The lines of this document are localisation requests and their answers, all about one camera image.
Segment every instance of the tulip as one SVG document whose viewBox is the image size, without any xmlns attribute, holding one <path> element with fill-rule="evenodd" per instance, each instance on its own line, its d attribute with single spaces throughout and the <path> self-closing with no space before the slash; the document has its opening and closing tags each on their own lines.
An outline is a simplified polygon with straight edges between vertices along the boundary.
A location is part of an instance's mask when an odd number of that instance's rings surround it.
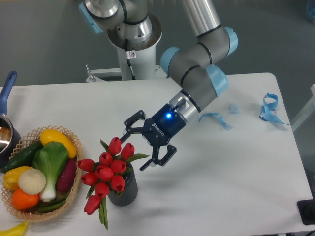
<svg viewBox="0 0 315 236">
<path fill-rule="evenodd" d="M 94 186 L 98 182 L 98 177 L 94 172 L 88 172 L 81 176 L 81 181 L 88 186 Z"/>
<path fill-rule="evenodd" d="M 83 171 L 92 172 L 94 163 L 91 159 L 83 159 L 78 161 L 78 167 Z"/>
<path fill-rule="evenodd" d="M 110 182 L 113 190 L 118 192 L 122 192 L 125 188 L 125 180 L 121 176 L 114 176 L 112 181 Z"/>
<path fill-rule="evenodd" d="M 110 181 L 114 176 L 114 172 L 108 166 L 98 166 L 95 174 L 104 182 Z"/>
<path fill-rule="evenodd" d="M 84 212 L 86 212 L 88 215 L 92 215 L 97 209 L 100 207 L 100 201 L 101 199 L 96 195 L 91 195 L 85 204 Z"/>
<path fill-rule="evenodd" d="M 100 198 L 104 198 L 106 197 L 106 195 L 109 193 L 109 187 L 106 183 L 98 183 L 95 186 L 95 194 L 100 197 Z"/>
<path fill-rule="evenodd" d="M 108 152 L 103 152 L 99 156 L 99 164 L 101 166 L 110 166 L 110 164 L 112 164 L 112 162 L 113 162 L 113 157 Z"/>
<path fill-rule="evenodd" d="M 110 154 L 117 155 L 122 150 L 122 142 L 120 138 L 115 137 L 110 141 L 108 151 Z"/>
<path fill-rule="evenodd" d="M 114 160 L 110 165 L 110 168 L 114 173 L 122 173 L 127 169 L 127 164 L 122 160 Z"/>
<path fill-rule="evenodd" d="M 131 143 L 127 143 L 122 150 L 122 159 L 127 161 L 127 159 L 134 155 L 134 146 Z"/>
</svg>

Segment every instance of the bok choy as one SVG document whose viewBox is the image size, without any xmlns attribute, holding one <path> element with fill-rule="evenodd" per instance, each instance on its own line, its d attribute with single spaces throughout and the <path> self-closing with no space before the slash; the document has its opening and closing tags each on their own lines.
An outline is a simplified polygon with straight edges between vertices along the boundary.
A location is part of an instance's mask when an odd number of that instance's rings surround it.
<svg viewBox="0 0 315 236">
<path fill-rule="evenodd" d="M 60 142 L 47 143 L 38 155 L 35 155 L 33 166 L 43 172 L 46 185 L 39 193 L 44 202 L 49 202 L 56 197 L 55 185 L 68 160 L 68 151 Z"/>
</svg>

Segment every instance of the woven basket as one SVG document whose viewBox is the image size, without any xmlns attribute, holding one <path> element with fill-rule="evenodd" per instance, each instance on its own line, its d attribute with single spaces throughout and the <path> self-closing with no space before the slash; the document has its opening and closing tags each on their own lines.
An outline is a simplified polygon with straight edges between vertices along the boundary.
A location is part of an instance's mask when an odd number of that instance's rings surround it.
<svg viewBox="0 0 315 236">
<path fill-rule="evenodd" d="M 64 128 L 62 126 L 58 127 L 58 126 L 51 126 L 51 125 L 48 127 L 43 127 L 43 128 L 38 128 L 37 130 L 33 130 L 32 133 L 28 133 L 26 136 L 24 136 L 23 139 L 19 141 L 19 143 L 16 145 L 15 149 L 13 150 L 13 153 L 11 154 L 11 158 L 15 156 L 16 153 L 18 153 L 20 150 L 22 150 L 23 148 L 31 144 L 33 141 L 39 140 L 39 136 L 41 132 L 44 131 L 45 129 L 55 129 L 65 134 L 77 148 L 78 154 L 76 157 L 76 162 L 78 160 L 83 159 L 82 145 L 78 137 L 71 130 L 68 130 L 67 128 Z M 74 180 L 72 189 L 68 193 L 69 195 L 66 199 L 65 204 L 53 212 L 38 213 L 32 210 L 16 210 L 11 204 L 12 194 L 14 191 L 7 189 L 5 187 L 2 187 L 2 200 L 4 201 L 4 204 L 7 207 L 7 211 L 9 211 L 12 215 L 14 215 L 18 219 L 23 219 L 29 222 L 38 222 L 38 221 L 48 220 L 50 218 L 53 218 L 59 215 L 69 206 L 69 204 L 73 200 L 78 190 L 78 186 L 81 182 L 81 174 L 82 174 L 82 170 L 77 168 L 75 180 Z M 61 196 L 61 193 L 57 192 L 57 198 L 60 196 Z"/>
</svg>

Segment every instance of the eggplant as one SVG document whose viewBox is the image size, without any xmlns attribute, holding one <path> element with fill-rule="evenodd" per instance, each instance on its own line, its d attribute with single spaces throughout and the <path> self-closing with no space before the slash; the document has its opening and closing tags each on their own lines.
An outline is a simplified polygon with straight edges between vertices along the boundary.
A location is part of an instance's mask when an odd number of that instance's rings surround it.
<svg viewBox="0 0 315 236">
<path fill-rule="evenodd" d="M 69 192 L 71 190 L 71 187 L 73 186 L 73 182 L 75 179 L 75 172 L 76 172 L 77 166 L 75 158 L 69 159 L 64 170 L 60 174 L 58 180 L 57 180 L 57 191 L 59 192 Z"/>
</svg>

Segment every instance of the black vase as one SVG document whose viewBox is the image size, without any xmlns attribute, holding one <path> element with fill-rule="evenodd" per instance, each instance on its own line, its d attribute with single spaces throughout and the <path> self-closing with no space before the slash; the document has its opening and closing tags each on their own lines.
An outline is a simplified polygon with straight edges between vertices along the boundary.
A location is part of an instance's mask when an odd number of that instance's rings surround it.
<svg viewBox="0 0 315 236">
<path fill-rule="evenodd" d="M 114 191 L 108 193 L 109 200 L 117 206 L 127 206 L 137 197 L 138 185 L 136 177 L 132 165 L 129 165 L 129 167 L 132 168 L 132 172 L 128 173 L 126 177 L 123 176 L 125 179 L 125 189 L 121 195 L 118 196 Z"/>
</svg>

